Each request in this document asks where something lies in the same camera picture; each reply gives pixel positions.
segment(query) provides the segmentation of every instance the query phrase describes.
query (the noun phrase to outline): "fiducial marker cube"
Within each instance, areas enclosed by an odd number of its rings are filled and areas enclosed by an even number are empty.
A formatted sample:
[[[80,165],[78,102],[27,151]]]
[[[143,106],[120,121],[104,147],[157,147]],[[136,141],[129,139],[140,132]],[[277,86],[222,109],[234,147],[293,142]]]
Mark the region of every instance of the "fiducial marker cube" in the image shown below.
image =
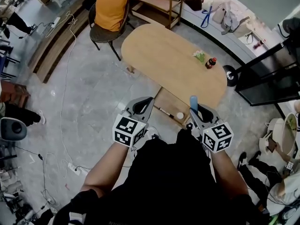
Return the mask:
[[[112,137],[117,143],[132,147],[146,132],[146,124],[118,114],[112,127]]]
[[[232,140],[233,131],[228,122],[203,130],[202,143],[213,153],[228,148]]]

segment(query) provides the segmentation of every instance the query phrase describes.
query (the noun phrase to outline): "marble floor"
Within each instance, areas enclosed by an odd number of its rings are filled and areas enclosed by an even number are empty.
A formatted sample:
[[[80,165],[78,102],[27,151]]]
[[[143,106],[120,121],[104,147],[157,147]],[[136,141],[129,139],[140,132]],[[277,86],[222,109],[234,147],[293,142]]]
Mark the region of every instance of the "marble floor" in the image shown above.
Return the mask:
[[[144,22],[132,18],[131,23],[137,27]],[[46,189],[49,191],[47,197],[50,195],[55,199],[53,207],[56,209],[67,204],[78,193],[85,178],[84,172],[76,175],[69,170],[67,163],[92,168],[112,144],[113,122],[127,102],[140,96],[155,96],[160,89],[158,84],[138,71],[128,73],[124,61],[117,60],[108,44],[101,44],[98,51],[90,41],[89,31],[87,27],[79,35],[69,63],[72,46],[47,84],[42,84],[26,67],[23,67],[18,79],[18,82],[27,85],[31,94],[27,107],[33,111],[41,109],[47,119],[44,126],[30,126],[27,137],[19,146],[44,157]],[[127,27],[126,32],[114,42],[119,54],[124,38],[131,31]],[[181,24],[173,31],[204,48],[221,64],[239,67],[230,55],[192,28]],[[62,110],[65,81],[67,86]],[[258,139],[266,132],[265,123],[280,117],[273,105],[250,107],[234,88],[229,87],[217,111],[234,132],[234,140],[227,153],[235,165],[242,151],[247,151],[251,156],[258,150]],[[63,141],[69,155],[62,144],[60,115]],[[149,123],[159,130],[163,140],[175,142],[180,127],[160,111],[153,109]],[[139,141],[137,148],[142,145],[143,141]],[[19,179],[28,201],[37,211],[45,203],[41,194],[44,190],[42,162],[23,150],[17,150],[17,154],[15,162],[20,166],[17,172]],[[133,153],[128,153],[125,166],[130,166],[133,158]],[[127,173],[128,168],[124,167],[117,185],[125,180]]]
[[[50,26],[44,26],[54,21],[58,16],[64,17],[66,7],[70,6],[75,0],[66,0],[63,2],[62,7],[59,7],[57,3],[50,2],[47,6],[42,5],[38,0],[27,0],[21,7],[16,8],[15,12],[26,22],[28,26],[32,24],[39,25],[37,30],[31,36],[25,36],[26,34],[18,30],[12,25],[8,26],[10,30],[10,37],[7,38],[2,35],[2,39],[10,42],[10,46],[14,49],[10,54],[10,57],[21,61],[20,63],[9,63],[4,68],[4,72],[19,76],[23,71],[23,67],[27,66],[33,53],[37,49],[41,40],[45,36],[45,33],[50,29]]]

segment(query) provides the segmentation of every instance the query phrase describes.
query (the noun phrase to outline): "speaker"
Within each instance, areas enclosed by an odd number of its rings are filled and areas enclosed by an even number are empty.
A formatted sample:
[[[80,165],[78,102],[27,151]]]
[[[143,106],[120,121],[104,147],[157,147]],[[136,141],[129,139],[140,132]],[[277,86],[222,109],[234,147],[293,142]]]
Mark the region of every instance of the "speaker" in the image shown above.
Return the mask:
[[[27,135],[26,125],[14,118],[1,118],[0,119],[0,139],[4,141],[20,141]]]

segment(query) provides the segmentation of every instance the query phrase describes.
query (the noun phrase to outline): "soy sauce bottle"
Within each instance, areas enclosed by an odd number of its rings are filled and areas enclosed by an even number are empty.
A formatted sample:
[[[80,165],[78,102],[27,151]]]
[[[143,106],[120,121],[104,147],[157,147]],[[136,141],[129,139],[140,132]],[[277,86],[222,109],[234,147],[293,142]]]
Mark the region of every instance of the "soy sauce bottle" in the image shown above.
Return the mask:
[[[211,69],[212,66],[214,66],[216,64],[217,59],[216,58],[211,58],[207,61],[207,63],[205,64],[207,69]]]

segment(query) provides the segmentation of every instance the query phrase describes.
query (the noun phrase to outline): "black stand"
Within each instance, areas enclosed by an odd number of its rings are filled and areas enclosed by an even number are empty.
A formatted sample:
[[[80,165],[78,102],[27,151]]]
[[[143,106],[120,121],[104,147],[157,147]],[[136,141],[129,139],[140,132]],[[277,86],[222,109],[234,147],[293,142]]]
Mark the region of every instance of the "black stand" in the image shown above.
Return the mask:
[[[230,65],[225,65],[223,66],[223,69],[226,73],[226,77],[227,77],[227,86],[228,87],[234,87],[239,80],[239,73],[242,72],[244,69],[247,69],[251,66],[253,66],[254,64],[264,60],[265,58],[273,55],[274,53],[278,52],[279,50],[281,50],[287,43],[289,42],[289,40],[287,39],[286,41],[277,44],[275,47],[267,50],[265,53],[263,53],[262,55],[260,55],[259,57],[251,60],[249,63],[245,64],[242,67],[239,67],[238,69],[234,69],[232,66]]]

